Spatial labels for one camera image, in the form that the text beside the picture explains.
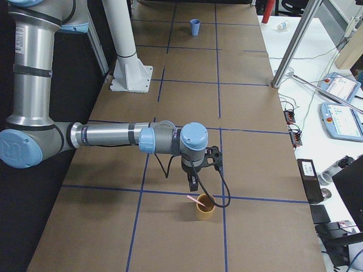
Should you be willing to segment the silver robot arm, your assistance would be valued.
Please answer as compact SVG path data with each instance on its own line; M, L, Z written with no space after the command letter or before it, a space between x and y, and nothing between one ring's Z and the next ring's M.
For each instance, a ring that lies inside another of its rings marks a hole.
M14 110L1 132L1 160L25 169L66 150L82 146L137 146L148 154L181 158L189 189L201 181L207 164L207 129L198 122L177 128L170 121L90 124L55 122L49 116L54 36L56 32L86 33L86 1L9 1L16 22Z

